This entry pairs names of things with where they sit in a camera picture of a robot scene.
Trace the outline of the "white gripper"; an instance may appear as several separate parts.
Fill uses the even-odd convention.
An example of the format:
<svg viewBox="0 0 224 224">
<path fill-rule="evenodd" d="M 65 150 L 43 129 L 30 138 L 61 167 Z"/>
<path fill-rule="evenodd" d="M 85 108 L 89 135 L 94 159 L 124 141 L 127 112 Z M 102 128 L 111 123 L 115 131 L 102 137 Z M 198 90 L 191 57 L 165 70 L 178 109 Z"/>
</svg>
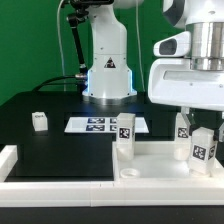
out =
<svg viewBox="0 0 224 224">
<path fill-rule="evenodd" d="M 214 140 L 224 142 L 224 72 L 194 70 L 192 60 L 186 58 L 190 49 L 189 31 L 154 45 L 153 53 L 158 59 L 150 68 L 148 96 L 153 103 L 182 107 L 181 115 L 189 136 L 196 129 L 190 108 L 223 111 Z"/>
</svg>

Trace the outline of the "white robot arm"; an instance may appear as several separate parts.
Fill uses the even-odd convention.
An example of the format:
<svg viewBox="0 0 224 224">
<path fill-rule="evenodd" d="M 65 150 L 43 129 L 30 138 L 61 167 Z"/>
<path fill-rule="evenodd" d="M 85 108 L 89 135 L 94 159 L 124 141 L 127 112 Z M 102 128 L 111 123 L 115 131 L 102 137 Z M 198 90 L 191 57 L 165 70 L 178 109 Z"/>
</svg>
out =
<svg viewBox="0 0 224 224">
<path fill-rule="evenodd" d="M 127 66 L 127 31 L 114 15 L 144 0 L 62 0 L 75 12 L 67 17 L 73 36 L 89 20 L 93 37 L 93 65 L 85 65 L 77 46 L 83 96 L 95 102 L 119 103 L 136 95 Z M 163 0 L 163 15 L 181 33 L 157 42 L 151 65 L 151 102 L 224 112 L 224 0 Z"/>
</svg>

